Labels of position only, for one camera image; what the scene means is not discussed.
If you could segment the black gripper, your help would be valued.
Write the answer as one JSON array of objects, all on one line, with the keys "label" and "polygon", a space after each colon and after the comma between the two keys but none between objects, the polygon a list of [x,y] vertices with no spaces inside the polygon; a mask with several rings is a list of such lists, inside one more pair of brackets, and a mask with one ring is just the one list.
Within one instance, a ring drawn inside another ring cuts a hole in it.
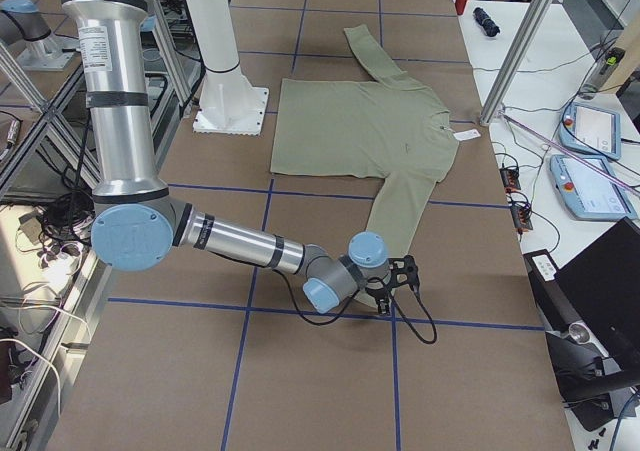
[{"label": "black gripper", "polygon": [[390,313],[394,291],[408,286],[418,295],[418,266],[412,255],[389,259],[389,272],[382,278],[371,277],[366,283],[366,293],[373,297],[380,314]]}]

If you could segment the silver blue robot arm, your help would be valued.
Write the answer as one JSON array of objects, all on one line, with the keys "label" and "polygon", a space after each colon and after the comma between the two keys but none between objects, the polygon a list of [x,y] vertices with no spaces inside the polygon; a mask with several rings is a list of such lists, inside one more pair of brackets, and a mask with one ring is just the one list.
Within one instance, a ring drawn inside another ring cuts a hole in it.
[{"label": "silver blue robot arm", "polygon": [[281,276],[301,275],[316,311],[345,310],[359,294],[380,313],[397,303],[393,293],[417,291],[411,256],[392,258],[383,239],[356,234],[346,254],[332,258],[316,245],[246,228],[174,199],[156,167],[140,31],[150,0],[61,0],[76,22],[100,164],[92,197],[92,247],[106,264],[140,271],[168,252],[190,246]]},{"label": "silver blue robot arm", "polygon": [[23,42],[16,58],[29,71],[56,72],[67,67],[78,48],[78,39],[55,34],[31,0],[1,2],[1,43]]}]

